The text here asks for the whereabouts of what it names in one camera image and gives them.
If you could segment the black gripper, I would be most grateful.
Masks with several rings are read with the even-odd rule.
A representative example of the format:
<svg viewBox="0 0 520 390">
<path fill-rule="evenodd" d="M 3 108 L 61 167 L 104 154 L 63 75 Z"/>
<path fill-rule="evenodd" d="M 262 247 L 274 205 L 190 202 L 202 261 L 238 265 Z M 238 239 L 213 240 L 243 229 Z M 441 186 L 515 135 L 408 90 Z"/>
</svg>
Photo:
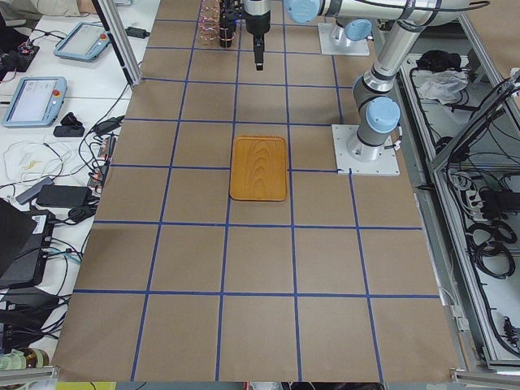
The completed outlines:
<svg viewBox="0 0 520 390">
<path fill-rule="evenodd" d="M 253 55 L 257 70 L 264 66 L 265 34 L 270 31 L 271 13 L 263 15 L 251 15 L 244 12 L 246 30 L 253 37 Z"/>
</svg>

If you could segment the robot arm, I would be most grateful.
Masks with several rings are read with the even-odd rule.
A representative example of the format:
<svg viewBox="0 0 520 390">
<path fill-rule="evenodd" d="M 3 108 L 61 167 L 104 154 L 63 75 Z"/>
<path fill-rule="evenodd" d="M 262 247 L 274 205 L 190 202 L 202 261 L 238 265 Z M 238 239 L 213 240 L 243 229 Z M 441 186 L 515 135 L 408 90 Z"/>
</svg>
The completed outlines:
<svg viewBox="0 0 520 390">
<path fill-rule="evenodd" d="M 392 20 L 394 25 L 372 68 L 358 79 L 353 95 L 360 115 L 357 132 L 346 143 L 350 156 L 375 161 L 399 122 L 399 106 L 386 96 L 396 74 L 420 33 L 429 25 L 440 26 L 458 17 L 467 1 L 287 1 L 286 11 L 298 24 L 319 15 L 338 22 L 348 18 Z"/>
<path fill-rule="evenodd" d="M 285 10 L 292 22 L 309 24 L 324 9 L 325 2 L 319 0 L 289 0 Z M 371 34 L 372 23 L 368 19 L 335 16 L 335 27 L 330 33 L 331 42 L 337 46 L 349 46 L 358 41 L 365 41 Z"/>
</svg>

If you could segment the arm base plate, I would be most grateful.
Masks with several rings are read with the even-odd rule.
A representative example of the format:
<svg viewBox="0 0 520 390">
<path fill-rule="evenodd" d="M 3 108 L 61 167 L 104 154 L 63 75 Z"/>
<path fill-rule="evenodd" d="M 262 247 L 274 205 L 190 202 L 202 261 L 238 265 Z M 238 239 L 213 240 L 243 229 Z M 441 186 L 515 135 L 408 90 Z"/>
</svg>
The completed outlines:
<svg viewBox="0 0 520 390">
<path fill-rule="evenodd" d="M 367 57 L 370 49 L 366 38 L 353 41 L 347 38 L 345 30 L 336 24 L 318 24 L 321 54 Z"/>
<path fill-rule="evenodd" d="M 331 126 L 339 175 L 399 176 L 397 152 L 390 135 L 383 145 L 367 146 L 358 139 L 358 125 Z"/>
</svg>

